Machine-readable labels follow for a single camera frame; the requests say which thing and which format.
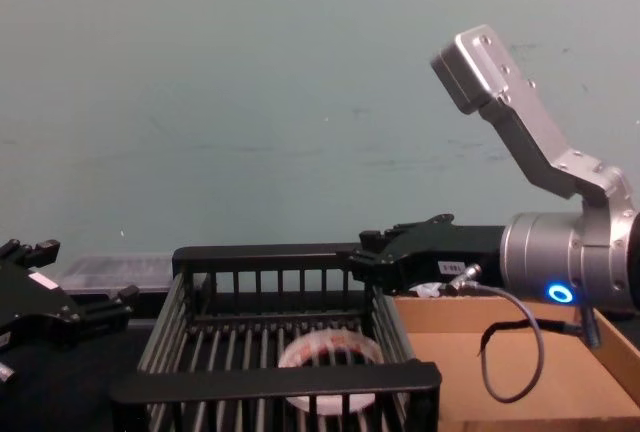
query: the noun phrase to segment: painted wall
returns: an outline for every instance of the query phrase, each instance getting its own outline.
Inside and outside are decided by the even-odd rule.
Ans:
[[[571,210],[428,66],[488,23],[640,188],[640,0],[0,0],[0,238],[86,253],[354,240]]]

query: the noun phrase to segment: white label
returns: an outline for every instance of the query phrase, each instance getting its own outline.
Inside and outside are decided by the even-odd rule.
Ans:
[[[6,332],[0,335],[0,349],[2,347],[9,345],[10,341],[11,341],[11,332]]]
[[[38,282],[40,285],[44,285],[49,290],[53,290],[58,287],[58,284],[56,284],[53,280],[49,279],[48,277],[45,277],[44,275],[42,275],[40,272],[34,272],[33,274],[29,274],[29,277],[31,277],[33,280]]]
[[[460,275],[467,268],[464,262],[438,262],[442,275]]]

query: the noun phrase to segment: black wire basket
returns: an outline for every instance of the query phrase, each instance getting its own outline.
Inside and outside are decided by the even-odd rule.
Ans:
[[[131,431],[435,431],[441,376],[415,359],[393,301],[354,282],[358,244],[187,247],[136,373],[113,384],[114,429]],[[278,368],[313,330],[348,329],[384,362],[350,352]],[[351,394],[375,394],[350,413]],[[318,414],[319,396],[342,414]],[[309,397],[309,410],[288,397]]]

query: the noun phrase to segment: brown cardboard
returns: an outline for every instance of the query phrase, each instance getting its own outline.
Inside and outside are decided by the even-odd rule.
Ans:
[[[571,307],[529,305],[537,317],[577,317]],[[521,401],[501,404],[484,387],[478,349],[486,327],[522,318],[515,307],[493,298],[401,298],[396,306],[417,357],[442,373],[441,431],[640,431],[640,354],[601,315],[601,349],[592,353],[576,337],[545,333],[540,382]],[[494,335],[487,348],[494,388],[502,395],[520,390],[536,353],[530,330]]]

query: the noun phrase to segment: tape roll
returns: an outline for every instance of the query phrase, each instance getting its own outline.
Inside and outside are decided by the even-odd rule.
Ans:
[[[361,354],[375,364],[383,362],[380,346],[368,337],[345,329],[326,329],[310,332],[291,342],[282,353],[278,367],[301,367],[314,355],[317,357],[338,351]],[[362,410],[374,400],[375,394],[351,394],[349,412]],[[294,407],[309,412],[309,397],[287,397],[287,401]],[[318,415],[342,414],[341,395],[318,396],[316,404]]]

